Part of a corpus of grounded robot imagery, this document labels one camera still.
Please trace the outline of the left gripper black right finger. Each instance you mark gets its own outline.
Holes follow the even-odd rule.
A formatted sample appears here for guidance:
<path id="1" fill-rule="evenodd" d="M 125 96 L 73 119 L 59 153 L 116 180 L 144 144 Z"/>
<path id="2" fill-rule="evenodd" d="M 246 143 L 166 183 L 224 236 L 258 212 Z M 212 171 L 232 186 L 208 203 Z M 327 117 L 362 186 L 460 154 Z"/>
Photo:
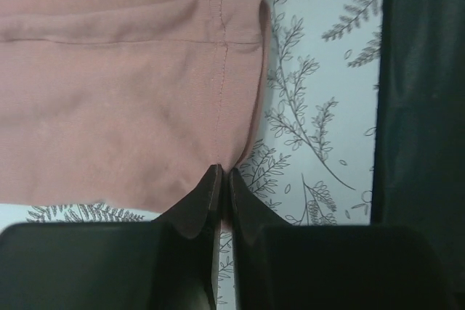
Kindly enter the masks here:
<path id="1" fill-rule="evenodd" d="M 294 226 L 238 171 L 228 205 L 239 309 L 452 309 L 427 241 L 405 227 Z"/>

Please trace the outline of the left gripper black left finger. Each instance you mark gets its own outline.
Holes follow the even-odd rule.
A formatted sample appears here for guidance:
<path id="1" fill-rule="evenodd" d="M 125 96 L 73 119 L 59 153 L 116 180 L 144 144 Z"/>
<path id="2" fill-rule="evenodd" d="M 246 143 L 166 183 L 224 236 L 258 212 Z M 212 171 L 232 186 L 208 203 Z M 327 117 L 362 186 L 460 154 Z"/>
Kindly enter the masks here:
<path id="1" fill-rule="evenodd" d="M 153 221 L 1 233 L 3 309 L 215 309 L 222 168 Z"/>

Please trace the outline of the pink t shirt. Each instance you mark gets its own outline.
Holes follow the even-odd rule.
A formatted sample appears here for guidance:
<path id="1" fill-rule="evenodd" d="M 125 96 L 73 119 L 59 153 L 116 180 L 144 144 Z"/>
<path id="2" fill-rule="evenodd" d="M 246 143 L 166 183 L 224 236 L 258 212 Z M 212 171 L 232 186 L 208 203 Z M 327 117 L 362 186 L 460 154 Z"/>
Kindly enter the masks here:
<path id="1" fill-rule="evenodd" d="M 1 0 L 1 201 L 161 213 L 249 155 L 266 0 Z"/>

